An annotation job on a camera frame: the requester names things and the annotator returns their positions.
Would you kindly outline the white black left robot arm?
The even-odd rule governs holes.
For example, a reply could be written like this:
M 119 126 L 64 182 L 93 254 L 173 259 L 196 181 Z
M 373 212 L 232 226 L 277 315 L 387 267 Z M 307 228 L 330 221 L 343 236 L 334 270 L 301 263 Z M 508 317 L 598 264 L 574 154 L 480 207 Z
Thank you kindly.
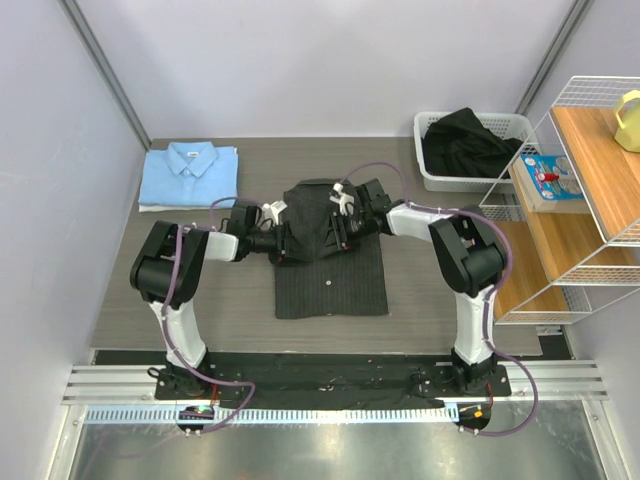
M 240 262 L 253 253 L 298 258 L 301 248 L 282 219 L 286 209 L 282 200 L 259 205 L 237 199 L 218 228 L 166 221 L 153 225 L 131 267 L 130 284 L 154 312 L 166 345 L 165 367 L 148 369 L 158 399 L 200 399 L 221 387 L 253 388 L 247 381 L 214 377 L 194 298 L 207 261 Z

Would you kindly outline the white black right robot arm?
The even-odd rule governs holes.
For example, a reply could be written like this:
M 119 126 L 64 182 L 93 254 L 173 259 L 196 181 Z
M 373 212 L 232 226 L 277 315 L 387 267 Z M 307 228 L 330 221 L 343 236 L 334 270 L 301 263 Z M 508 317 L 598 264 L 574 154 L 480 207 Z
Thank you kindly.
M 353 190 L 336 182 L 329 201 L 328 238 L 337 251 L 373 234 L 431 243 L 441 276 L 455 296 L 453 388 L 465 395 L 488 393 L 497 373 L 490 320 L 508 255 L 486 217 L 476 207 L 459 211 L 393 201 L 377 179 Z

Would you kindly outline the dark pinstriped long sleeve shirt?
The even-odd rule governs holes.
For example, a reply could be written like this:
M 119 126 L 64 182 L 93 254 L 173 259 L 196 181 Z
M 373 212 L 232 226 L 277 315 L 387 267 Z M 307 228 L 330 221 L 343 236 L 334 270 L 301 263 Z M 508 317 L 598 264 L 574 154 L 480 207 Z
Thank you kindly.
M 389 313 L 379 236 L 338 242 L 331 223 L 339 211 L 330 201 L 333 185 L 331 179 L 303 180 L 283 194 L 282 219 L 294 252 L 269 255 L 278 319 Z

